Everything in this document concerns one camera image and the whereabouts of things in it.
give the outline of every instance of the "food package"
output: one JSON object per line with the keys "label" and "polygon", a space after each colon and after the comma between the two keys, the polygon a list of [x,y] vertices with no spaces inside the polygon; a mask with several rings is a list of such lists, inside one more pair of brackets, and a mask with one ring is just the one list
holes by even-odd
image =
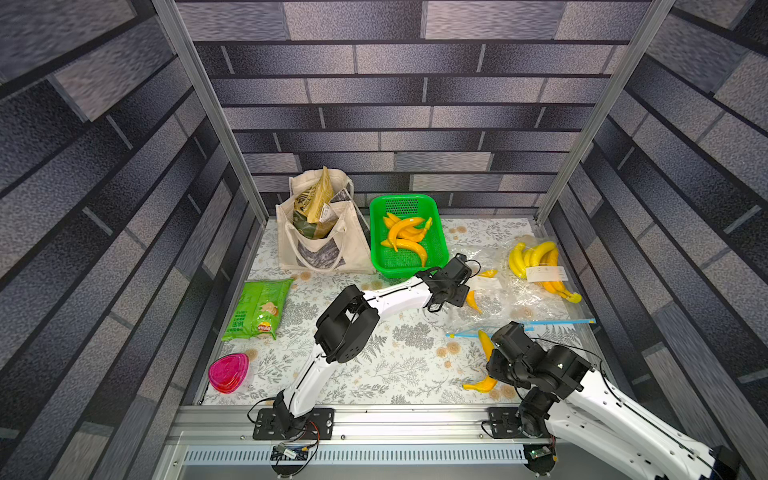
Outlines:
{"label": "food package", "polygon": [[451,255],[464,253],[468,259],[476,260],[482,268],[478,271],[475,262],[469,262],[472,273],[467,281],[477,309],[469,303],[461,308],[448,310],[445,320],[447,333],[476,332],[478,329],[496,331],[510,320],[534,322],[537,320],[560,320],[568,318],[562,299],[536,283],[528,283],[513,274],[508,263],[509,252],[517,242],[538,245],[542,240],[534,237],[515,239],[511,246],[484,247],[461,245],[454,247]]}
{"label": "food package", "polygon": [[306,238],[325,238],[339,219],[330,207],[333,199],[328,167],[323,167],[320,180],[307,188],[293,202],[293,226]]}
{"label": "food package", "polygon": [[260,333],[269,333],[276,339],[283,305],[293,279],[245,282],[240,301],[232,315],[223,341],[249,339]]}

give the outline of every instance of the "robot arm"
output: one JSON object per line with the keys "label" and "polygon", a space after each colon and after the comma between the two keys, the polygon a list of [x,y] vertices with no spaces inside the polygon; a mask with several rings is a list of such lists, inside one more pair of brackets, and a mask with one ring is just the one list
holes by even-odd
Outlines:
{"label": "robot arm", "polygon": [[[385,289],[345,288],[317,320],[316,345],[296,380],[275,398],[283,437],[303,431],[320,390],[360,353],[380,318],[411,308],[437,312],[445,302],[462,306],[472,276],[466,262],[457,254],[445,268],[418,272]],[[518,407],[519,428],[526,436],[568,440],[637,480],[736,478],[738,455],[678,432],[627,398],[572,349],[544,350],[515,322],[494,333],[492,342],[488,374],[529,389]]]}
{"label": "robot arm", "polygon": [[462,306],[472,276],[467,257],[458,253],[445,267],[418,272],[403,283],[380,290],[360,291],[350,285],[331,302],[316,322],[315,346],[296,380],[275,397],[275,414],[285,438],[304,429],[307,416],[330,376],[354,359],[379,319],[411,308],[438,312],[443,303]]}
{"label": "robot arm", "polygon": [[544,350],[523,325],[510,322],[491,337],[488,374],[531,389],[518,407],[521,431],[579,445],[637,480],[733,480],[739,457],[710,449],[665,423],[611,385],[565,346]]}

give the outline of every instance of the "black cable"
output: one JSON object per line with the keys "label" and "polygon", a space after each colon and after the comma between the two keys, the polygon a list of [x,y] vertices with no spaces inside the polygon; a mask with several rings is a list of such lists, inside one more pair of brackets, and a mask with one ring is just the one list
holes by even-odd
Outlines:
{"label": "black cable", "polygon": [[393,293],[402,292],[403,290],[408,290],[408,289],[411,289],[411,288],[413,288],[414,286],[419,286],[419,285],[421,285],[422,283],[424,283],[424,282],[423,282],[423,281],[421,281],[421,282],[418,282],[418,283],[414,283],[414,284],[413,284],[413,285],[411,285],[411,286],[404,286],[403,288],[398,288],[397,290],[393,290],[393,291],[391,291],[391,292],[387,292],[387,293],[384,293],[384,294],[382,294],[382,295],[377,295],[377,297],[378,297],[378,298],[381,298],[381,297],[383,297],[383,296],[392,295]]}
{"label": "black cable", "polygon": [[[312,461],[312,459],[313,459],[313,458],[315,458],[315,455],[317,454],[317,450],[320,448],[320,429],[318,429],[318,428],[317,428],[317,425],[315,424],[315,422],[313,422],[313,421],[311,421],[311,420],[309,420],[307,423],[311,423],[312,425],[314,425],[314,427],[315,427],[315,432],[317,433],[317,440],[315,440],[315,442],[314,442],[312,445],[310,445],[309,447],[305,447],[305,448],[307,449],[307,457],[306,457],[306,462],[304,462],[304,465],[301,465],[301,468],[299,468],[299,469],[298,469],[298,470],[296,470],[295,472],[293,472],[293,473],[290,473],[290,474],[288,474],[288,475],[283,475],[283,474],[279,473],[279,472],[278,472],[278,471],[275,469],[275,467],[277,467],[277,466],[280,464],[280,459],[278,458],[278,459],[275,461],[275,465],[271,465],[271,466],[272,466],[272,470],[274,470],[274,471],[275,471],[275,473],[277,473],[277,478],[292,478],[294,475],[298,475],[299,473],[301,473],[301,471],[302,471],[302,470],[304,470],[304,469],[306,468],[306,466],[307,466],[307,465],[309,465],[309,464],[310,464],[310,462]],[[312,447],[315,447],[315,450],[314,450],[314,452],[312,452],[312,455],[310,455],[310,454],[309,454],[309,450],[310,450]]]}
{"label": "black cable", "polygon": [[491,437],[492,439],[496,439],[496,437],[494,437],[493,435],[491,435],[491,434],[488,432],[488,430],[486,430],[486,429],[485,429],[485,424],[486,424],[486,423],[487,423],[487,424],[489,424],[489,425],[493,425],[493,424],[494,424],[494,422],[493,422],[492,420],[483,420],[482,422],[480,422],[480,428],[482,429],[482,431],[483,431],[483,432],[485,432],[485,434],[486,434],[487,436]]}
{"label": "black cable", "polygon": [[[469,278],[472,278],[472,277],[474,277],[474,276],[477,276],[477,274],[478,274],[478,273],[482,272],[482,265],[480,264],[480,262],[478,262],[478,261],[477,261],[477,260],[475,260],[474,258],[471,258],[471,259],[467,260],[466,262],[464,262],[464,264],[466,265],[466,264],[467,264],[467,263],[469,263],[469,262],[475,262],[475,263],[477,263],[477,264],[478,264],[478,271],[476,271],[475,273],[473,273],[473,274],[472,274],[472,275],[471,275]],[[467,282],[469,281],[469,278],[468,278],[467,280],[464,280],[464,281],[462,282],[462,285],[464,285],[465,283],[467,283]]]}
{"label": "black cable", "polygon": [[633,408],[632,408],[632,407],[630,407],[629,405],[625,405],[625,404],[624,404],[624,402],[623,402],[623,401],[622,401],[622,400],[621,400],[621,399],[620,399],[620,398],[619,398],[619,397],[616,395],[616,393],[614,392],[614,390],[613,390],[613,389],[612,389],[612,388],[611,388],[611,387],[608,385],[608,380],[605,378],[605,371],[603,370],[603,362],[604,362],[604,360],[603,360],[603,358],[602,358],[601,356],[599,356],[597,353],[595,353],[595,352],[592,352],[591,350],[583,349],[583,348],[581,348],[581,347],[579,347],[579,346],[568,345],[567,343],[560,343],[560,342],[555,342],[554,340],[547,340],[547,339],[542,339],[542,338],[538,338],[538,337],[535,337],[535,336],[529,336],[529,339],[531,339],[531,340],[542,340],[542,341],[544,341],[544,342],[554,343],[555,345],[566,346],[566,347],[568,347],[568,348],[570,348],[570,349],[582,350],[582,351],[584,351],[584,352],[586,352],[586,353],[591,353],[592,355],[596,356],[596,357],[597,357],[597,358],[600,360],[600,363],[598,364],[598,370],[600,371],[600,376],[603,378],[603,383],[605,384],[605,389],[606,389],[608,392],[610,392],[610,393],[611,393],[611,395],[613,395],[613,396],[614,396],[614,398],[616,399],[616,401],[617,401],[617,402],[619,402],[623,408],[626,408],[626,409],[628,409],[630,412],[634,413],[635,415],[637,415],[637,416],[638,416],[638,417],[640,417],[641,419],[645,420],[645,422],[647,422],[649,425],[653,426],[653,427],[654,427],[656,430],[658,430],[659,432],[663,433],[663,434],[664,434],[666,437],[668,437],[670,440],[672,440],[673,442],[677,443],[677,445],[678,445],[680,448],[682,448],[683,450],[685,450],[686,452],[688,452],[688,453],[689,453],[689,454],[691,454],[692,456],[695,456],[695,457],[696,457],[696,458],[697,458],[697,459],[698,459],[700,462],[704,463],[704,464],[705,464],[705,465],[706,465],[708,468],[710,468],[710,469],[711,469],[713,472],[717,473],[717,476],[720,478],[720,480],[723,480],[723,476],[722,476],[722,475],[721,475],[721,474],[720,474],[720,473],[719,473],[717,470],[715,470],[715,469],[714,469],[714,467],[713,467],[712,465],[710,465],[710,464],[706,463],[706,462],[704,461],[704,459],[703,459],[703,458],[701,458],[699,455],[697,455],[696,453],[694,453],[694,451],[693,451],[693,450],[689,449],[688,447],[686,447],[685,445],[683,445],[682,443],[680,443],[680,441],[679,441],[679,440],[677,440],[676,438],[674,438],[674,437],[673,437],[672,435],[670,435],[669,433],[665,432],[665,431],[664,431],[664,430],[663,430],[663,429],[662,429],[660,426],[656,425],[656,424],[655,424],[655,423],[653,423],[651,420],[649,420],[649,419],[647,419],[646,417],[642,416],[642,415],[641,415],[641,414],[640,414],[638,411],[636,411],[635,409],[633,409]]}
{"label": "black cable", "polygon": [[257,406],[257,405],[259,405],[261,402],[269,402],[270,400],[274,400],[274,399],[275,399],[275,397],[271,396],[271,397],[267,397],[267,398],[265,398],[265,399],[261,399],[261,400],[259,400],[258,402],[254,403],[254,404],[253,404],[253,406],[252,406],[252,407],[250,407],[250,410],[248,410],[248,413],[246,413],[246,414],[245,414],[245,415],[246,415],[246,417],[248,417],[248,419],[250,420],[250,422],[251,422],[251,423],[253,423],[254,425],[256,425],[256,422],[254,422],[254,421],[253,421],[253,419],[252,419],[252,418],[250,418],[250,413],[251,413],[251,412],[253,411],[253,409],[254,409],[254,408],[256,408],[256,406]]}

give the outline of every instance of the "snack package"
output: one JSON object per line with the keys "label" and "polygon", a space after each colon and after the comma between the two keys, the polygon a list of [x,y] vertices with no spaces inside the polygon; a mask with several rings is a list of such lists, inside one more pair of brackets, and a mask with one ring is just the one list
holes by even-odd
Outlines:
{"label": "snack package", "polygon": [[249,339],[260,333],[270,333],[276,339],[283,305],[293,279],[245,282],[223,341]]}
{"label": "snack package", "polygon": [[328,167],[312,187],[307,188],[293,202],[293,226],[306,238],[325,238],[339,219],[330,207],[333,198]]}

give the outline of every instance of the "bag handle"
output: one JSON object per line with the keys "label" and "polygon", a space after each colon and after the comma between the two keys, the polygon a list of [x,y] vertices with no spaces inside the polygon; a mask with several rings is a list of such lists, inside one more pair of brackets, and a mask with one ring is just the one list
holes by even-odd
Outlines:
{"label": "bag handle", "polygon": [[[335,269],[339,265],[339,262],[341,261],[341,258],[342,258],[341,242],[336,241],[336,246],[339,248],[339,255],[336,256],[336,261],[333,262],[333,265],[329,266],[328,268],[317,268],[316,266],[313,266],[311,263],[306,261],[306,258],[304,258],[304,255],[299,253],[299,247],[296,245],[296,239],[293,238],[293,234],[290,231],[291,228],[293,228],[297,234],[301,235],[301,233],[299,233],[299,231],[293,225],[291,225],[290,223],[286,223],[285,230],[286,230],[286,233],[288,234],[288,243],[290,244],[290,247],[293,250],[293,253],[296,254],[296,258],[300,258],[304,262],[304,266],[306,266],[307,268],[309,268],[314,272],[326,273],[326,272],[333,271],[333,269]],[[336,231],[336,233],[342,233],[342,232],[346,232],[346,224],[344,224],[341,228],[339,228]]]}
{"label": "bag handle", "polygon": [[[349,178],[349,175],[344,174],[344,176],[346,177],[346,183],[344,183],[344,188],[346,188],[346,191],[349,192],[349,196],[350,197],[354,197],[354,195],[355,195],[355,184],[354,184],[354,182],[352,182],[352,179]],[[293,179],[296,178],[296,177],[291,177],[291,178],[288,179],[288,193],[290,194],[291,197],[296,194],[296,192],[293,191]]]}

